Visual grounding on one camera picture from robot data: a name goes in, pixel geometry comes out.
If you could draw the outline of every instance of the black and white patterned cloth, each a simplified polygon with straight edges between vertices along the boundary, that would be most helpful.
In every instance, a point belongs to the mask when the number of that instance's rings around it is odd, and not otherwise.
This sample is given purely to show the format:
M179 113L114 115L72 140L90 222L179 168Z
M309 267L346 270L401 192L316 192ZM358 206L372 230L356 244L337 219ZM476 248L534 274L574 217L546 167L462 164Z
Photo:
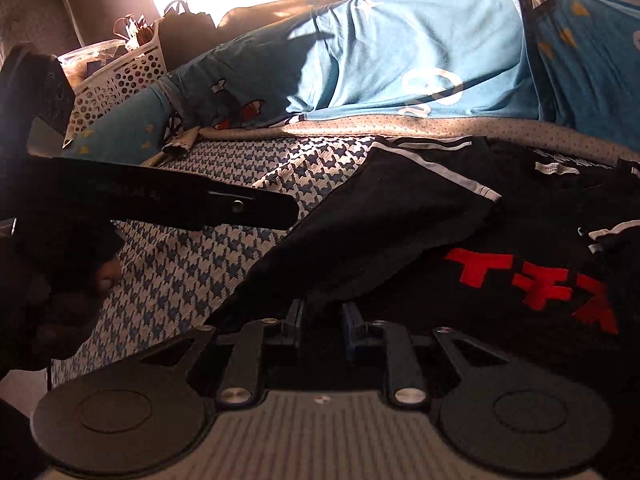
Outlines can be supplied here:
M304 217L366 158L373 136L202 142L168 170L292 194ZM180 207L180 197L167 207ZM91 338L54 362L54 385L196 326L233 292L284 231L222 225L186 232L120 222L123 280L104 303Z

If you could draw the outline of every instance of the white plastic basket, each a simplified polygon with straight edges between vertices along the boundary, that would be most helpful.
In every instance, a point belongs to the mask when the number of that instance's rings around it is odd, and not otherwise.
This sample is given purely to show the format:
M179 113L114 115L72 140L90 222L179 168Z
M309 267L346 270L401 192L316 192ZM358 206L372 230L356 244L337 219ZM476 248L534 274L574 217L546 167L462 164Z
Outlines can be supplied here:
M74 88L76 102L66 128L67 140L166 73L158 28L156 24L149 43L103 66Z

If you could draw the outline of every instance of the metal screw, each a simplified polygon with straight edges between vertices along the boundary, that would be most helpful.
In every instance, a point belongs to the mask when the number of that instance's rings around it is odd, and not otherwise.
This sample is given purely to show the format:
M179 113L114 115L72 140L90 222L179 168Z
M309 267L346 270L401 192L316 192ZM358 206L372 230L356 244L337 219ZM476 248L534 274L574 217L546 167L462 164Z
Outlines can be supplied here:
M225 388L220 393L220 400L227 404L244 404L249 399L251 399L251 392L239 386Z
M394 397L401 404L420 404L427 398L427 394L418 388L400 388Z
M328 395L319 395L317 397L314 397L314 402L316 404L328 404L329 402L331 402L331 397L329 397Z

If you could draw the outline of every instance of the blue fabric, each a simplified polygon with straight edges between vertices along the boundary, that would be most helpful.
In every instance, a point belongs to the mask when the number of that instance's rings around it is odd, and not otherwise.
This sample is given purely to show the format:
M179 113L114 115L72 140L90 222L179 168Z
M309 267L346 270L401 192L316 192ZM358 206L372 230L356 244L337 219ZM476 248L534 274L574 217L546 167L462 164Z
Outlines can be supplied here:
M245 34L166 79L187 126L299 114L538 118L513 0L347 0Z
M62 155L141 164L162 148L164 126L173 111L166 94L153 84L79 132Z
M546 0L523 16L540 118L640 152L640 7Z

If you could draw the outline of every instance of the red letter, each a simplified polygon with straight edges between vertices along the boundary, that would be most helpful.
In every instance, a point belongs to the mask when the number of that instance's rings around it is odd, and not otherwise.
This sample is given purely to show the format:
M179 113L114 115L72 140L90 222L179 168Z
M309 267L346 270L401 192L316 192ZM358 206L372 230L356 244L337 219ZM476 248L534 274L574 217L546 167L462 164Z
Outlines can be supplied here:
M529 262L524 262L522 272L533 279L516 273L511 285L527 292L522 303L533 310L542 310L546 305L546 300L569 301L571 299L572 290L570 287L555 285L557 282L566 281L569 276L568 269L539 267Z
M445 260L463 264L460 283L480 288L488 269L511 269L513 256L510 254L473 253L465 249L452 249Z
M575 319L585 324L598 323L604 332L617 334L618 323L607 299L607 285L584 274L578 274L575 284L593 294L593 298L574 312Z

